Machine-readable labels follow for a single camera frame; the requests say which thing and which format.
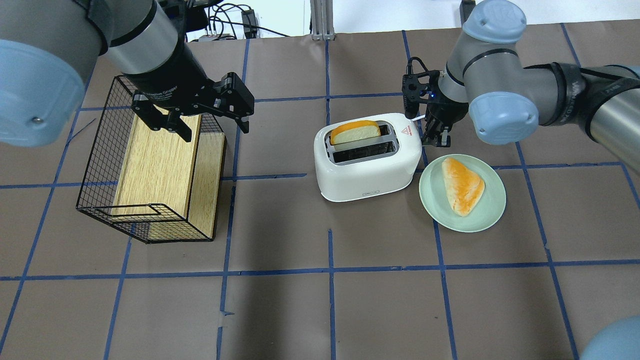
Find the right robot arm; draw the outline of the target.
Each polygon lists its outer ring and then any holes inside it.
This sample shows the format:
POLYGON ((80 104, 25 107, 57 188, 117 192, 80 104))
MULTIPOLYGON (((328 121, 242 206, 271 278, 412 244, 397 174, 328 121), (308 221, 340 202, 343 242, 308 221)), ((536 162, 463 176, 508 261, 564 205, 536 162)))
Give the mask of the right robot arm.
POLYGON ((539 126, 578 125, 627 167, 639 171, 639 68, 582 67, 551 62, 522 66, 516 43, 527 26, 508 0, 474 6, 443 70, 416 72, 410 57, 402 77, 405 116, 426 105, 422 145, 451 145, 453 125, 470 116, 477 137, 506 145, 539 126))

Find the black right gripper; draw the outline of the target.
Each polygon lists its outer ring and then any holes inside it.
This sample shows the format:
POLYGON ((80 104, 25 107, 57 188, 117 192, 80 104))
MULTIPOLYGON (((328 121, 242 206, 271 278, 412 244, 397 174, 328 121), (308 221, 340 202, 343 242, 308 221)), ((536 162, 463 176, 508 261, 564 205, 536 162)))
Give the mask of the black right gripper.
POLYGON ((412 56, 407 60, 406 73, 402 76, 401 91, 405 117, 415 119, 419 106, 427 105, 422 136, 424 147, 451 147, 450 131, 453 123, 446 119, 445 103, 437 95, 441 75, 440 70, 430 70, 422 59, 412 56))

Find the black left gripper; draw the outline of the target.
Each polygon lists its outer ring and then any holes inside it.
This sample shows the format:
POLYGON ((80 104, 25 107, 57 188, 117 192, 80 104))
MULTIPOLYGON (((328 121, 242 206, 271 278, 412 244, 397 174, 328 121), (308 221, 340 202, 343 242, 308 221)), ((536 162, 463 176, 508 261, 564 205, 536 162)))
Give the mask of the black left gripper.
POLYGON ((181 116, 203 113, 231 118, 242 133, 250 131, 246 118, 255 112, 252 92, 233 71, 219 81, 209 79, 186 45, 177 45, 158 68, 132 74, 131 83, 147 99, 133 100, 131 110, 153 132, 165 129, 191 142, 192 130, 181 116))

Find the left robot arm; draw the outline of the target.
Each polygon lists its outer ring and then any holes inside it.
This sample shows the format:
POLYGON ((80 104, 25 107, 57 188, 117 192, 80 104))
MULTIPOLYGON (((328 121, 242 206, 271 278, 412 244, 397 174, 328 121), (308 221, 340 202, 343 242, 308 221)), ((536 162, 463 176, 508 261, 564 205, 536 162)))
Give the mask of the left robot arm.
POLYGON ((3 0, 0 4, 1 141, 16 147, 53 143, 73 111, 98 57, 107 55, 136 88, 131 109, 157 132, 190 142, 183 116, 245 117, 255 98, 234 72, 207 77, 185 42, 205 28, 214 0, 3 0))

